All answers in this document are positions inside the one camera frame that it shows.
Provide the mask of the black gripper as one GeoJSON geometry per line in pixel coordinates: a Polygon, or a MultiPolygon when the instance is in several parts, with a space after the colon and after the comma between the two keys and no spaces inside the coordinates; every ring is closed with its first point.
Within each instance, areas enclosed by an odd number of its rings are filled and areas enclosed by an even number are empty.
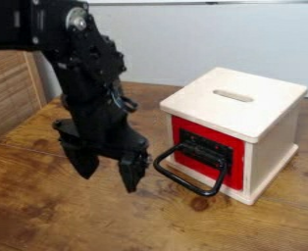
{"type": "Polygon", "coordinates": [[[67,86],[61,102],[71,119],[57,121],[53,128],[76,172],[89,179],[99,156],[117,160],[127,192],[135,192],[151,164],[148,140],[128,124],[128,114],[137,104],[124,96],[117,81],[67,86]]]}

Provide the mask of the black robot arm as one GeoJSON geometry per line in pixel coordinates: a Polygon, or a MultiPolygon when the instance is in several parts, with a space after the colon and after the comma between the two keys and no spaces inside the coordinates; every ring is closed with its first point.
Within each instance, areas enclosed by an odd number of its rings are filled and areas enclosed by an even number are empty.
{"type": "Polygon", "coordinates": [[[42,54],[71,114],[53,122],[71,164],[88,178],[100,156],[116,160],[125,189],[133,192],[150,165],[148,140],[128,125],[137,104],[121,90],[124,56],[97,30],[89,4],[84,0],[0,0],[0,50],[42,54]]]}

